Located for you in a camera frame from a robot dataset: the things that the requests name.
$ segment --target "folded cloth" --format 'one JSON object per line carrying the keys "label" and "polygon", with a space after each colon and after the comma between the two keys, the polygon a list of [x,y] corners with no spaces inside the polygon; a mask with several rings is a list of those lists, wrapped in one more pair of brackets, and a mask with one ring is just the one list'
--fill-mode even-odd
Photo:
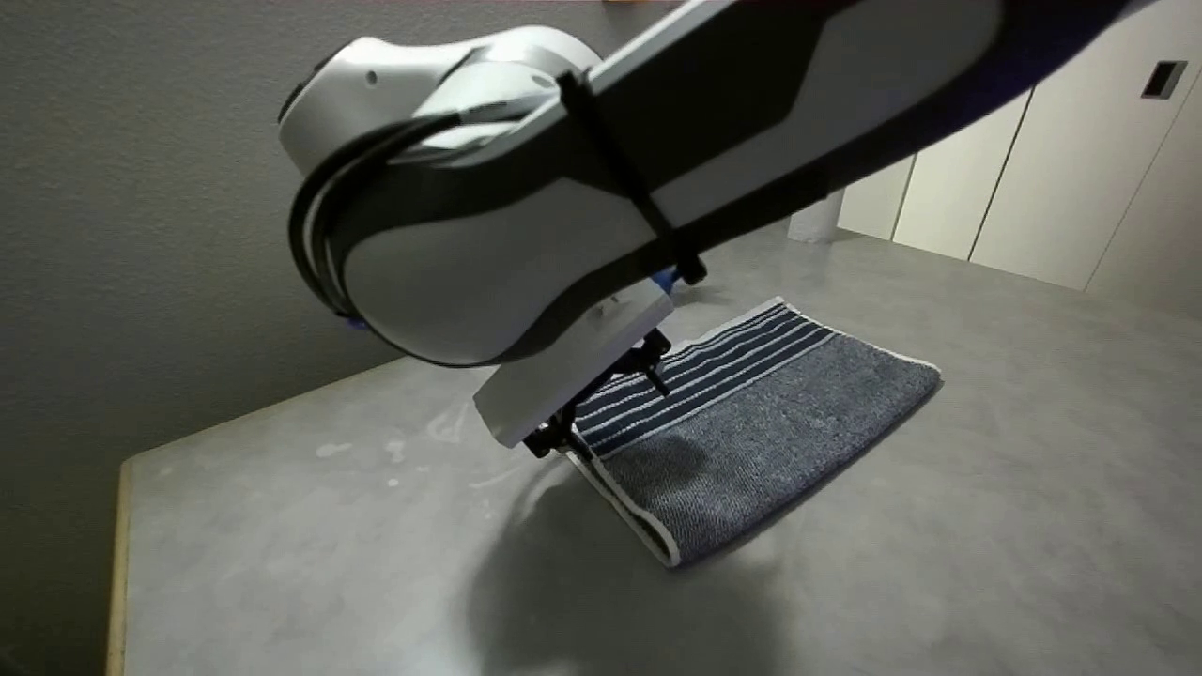
{"label": "folded cloth", "polygon": [[933,366],[833,335],[774,302],[579,406],[575,464],[664,566],[726,554],[890,435]]}

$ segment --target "wall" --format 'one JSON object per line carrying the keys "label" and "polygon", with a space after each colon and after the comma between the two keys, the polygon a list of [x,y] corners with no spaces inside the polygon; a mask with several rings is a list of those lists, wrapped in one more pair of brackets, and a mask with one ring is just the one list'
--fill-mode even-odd
{"label": "wall", "polygon": [[121,458],[391,356],[297,281],[291,86],[355,36],[520,23],[602,52],[602,0],[14,0],[0,43],[0,674],[93,674]]}

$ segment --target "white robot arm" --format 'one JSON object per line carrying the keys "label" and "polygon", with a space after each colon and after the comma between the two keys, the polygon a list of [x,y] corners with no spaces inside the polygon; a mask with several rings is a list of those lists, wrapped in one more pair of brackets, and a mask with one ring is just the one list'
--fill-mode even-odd
{"label": "white robot arm", "polygon": [[644,280],[701,281],[704,250],[1006,106],[1122,9],[691,0],[610,62],[542,26],[360,39],[281,111],[294,255],[391,346],[506,366],[476,406],[514,445],[610,367],[654,366],[668,302]]}

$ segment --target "gray towel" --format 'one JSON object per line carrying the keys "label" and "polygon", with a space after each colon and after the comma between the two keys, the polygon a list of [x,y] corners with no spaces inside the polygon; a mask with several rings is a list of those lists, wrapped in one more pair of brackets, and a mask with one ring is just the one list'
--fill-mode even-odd
{"label": "gray towel", "polygon": [[774,302],[579,406],[595,490],[668,566],[781,520],[938,392],[938,371]]}

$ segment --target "white wall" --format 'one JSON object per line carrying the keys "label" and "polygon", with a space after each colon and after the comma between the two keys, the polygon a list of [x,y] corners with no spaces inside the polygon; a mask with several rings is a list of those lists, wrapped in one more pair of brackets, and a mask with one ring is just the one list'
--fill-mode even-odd
{"label": "white wall", "polygon": [[602,52],[602,0],[11,0],[0,43],[0,668],[101,658],[116,464],[391,356],[285,255],[276,115],[355,36],[514,23]]}

